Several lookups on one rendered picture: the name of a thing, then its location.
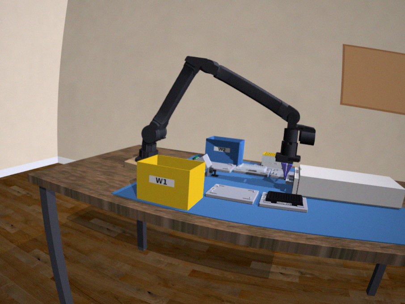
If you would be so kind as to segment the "blue bench mat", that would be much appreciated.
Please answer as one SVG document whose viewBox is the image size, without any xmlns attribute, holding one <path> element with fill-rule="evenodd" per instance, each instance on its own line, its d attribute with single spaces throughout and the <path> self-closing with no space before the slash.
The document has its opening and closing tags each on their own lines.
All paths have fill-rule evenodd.
<svg viewBox="0 0 405 304">
<path fill-rule="evenodd" d="M 169 207 L 137 198 L 137 182 L 111 194 L 170 210 L 238 224 L 318 236 L 405 245 L 405 208 L 394 209 L 308 198 L 308 212 L 259 207 L 263 192 L 292 194 L 286 180 L 243 173 L 216 171 L 218 177 L 204 177 L 203 198 L 189 210 Z M 206 197 L 215 184 L 258 190 L 253 205 Z"/>
</svg>

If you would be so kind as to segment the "yellow open-top bin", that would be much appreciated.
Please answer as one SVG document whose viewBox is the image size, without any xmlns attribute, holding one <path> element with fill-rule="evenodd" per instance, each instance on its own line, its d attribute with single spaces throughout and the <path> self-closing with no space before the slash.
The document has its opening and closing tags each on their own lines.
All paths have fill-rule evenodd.
<svg viewBox="0 0 405 304">
<path fill-rule="evenodd" d="M 162 155 L 137 161 L 137 198 L 189 210 L 203 198 L 205 163 Z"/>
</svg>

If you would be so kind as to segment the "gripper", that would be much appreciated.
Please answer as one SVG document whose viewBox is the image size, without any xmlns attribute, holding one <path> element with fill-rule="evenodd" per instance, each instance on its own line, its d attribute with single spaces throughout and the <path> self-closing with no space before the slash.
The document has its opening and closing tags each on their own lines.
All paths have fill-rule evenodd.
<svg viewBox="0 0 405 304">
<path fill-rule="evenodd" d="M 289 142 L 283 141 L 282 154 L 280 154 L 279 152 L 277 152 L 275 154 L 275 158 L 276 158 L 275 161 L 281 162 L 283 174 L 284 174 L 284 180 L 286 180 L 287 175 L 293 166 L 293 162 L 300 162 L 301 157 L 298 155 L 295 156 L 296 146 L 297 146 L 297 142 L 291 143 L 291 145 L 290 145 Z M 288 165 L 287 165 L 287 163 L 288 163 Z M 286 166 L 287 166 L 287 169 L 286 169 Z"/>
</svg>

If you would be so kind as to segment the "blue open-top bin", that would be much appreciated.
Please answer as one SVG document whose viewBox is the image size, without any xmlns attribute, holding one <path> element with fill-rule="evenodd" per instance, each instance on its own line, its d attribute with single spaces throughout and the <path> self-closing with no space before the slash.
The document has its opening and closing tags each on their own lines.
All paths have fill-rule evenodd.
<svg viewBox="0 0 405 304">
<path fill-rule="evenodd" d="M 243 162 L 244 144 L 243 139 L 212 136 L 206 138 L 205 154 L 212 162 L 238 166 Z"/>
</svg>

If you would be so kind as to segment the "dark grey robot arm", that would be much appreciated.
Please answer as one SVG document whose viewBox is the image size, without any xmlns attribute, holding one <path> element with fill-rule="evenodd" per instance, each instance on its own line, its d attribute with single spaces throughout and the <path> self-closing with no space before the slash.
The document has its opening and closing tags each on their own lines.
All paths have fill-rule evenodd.
<svg viewBox="0 0 405 304">
<path fill-rule="evenodd" d="M 297 124 L 300 114 L 295 108 L 215 61 L 192 56 L 187 56 L 185 61 L 183 69 L 157 114 L 150 124 L 142 129 L 142 148 L 139 149 L 139 156 L 135 158 L 135 162 L 158 155 L 156 142 L 166 138 L 169 119 L 199 70 L 212 74 L 216 79 L 242 92 L 287 121 L 283 140 L 289 142 L 290 145 L 297 142 L 298 131 L 300 131 L 300 144 L 314 146 L 316 130 L 313 127 Z"/>
</svg>

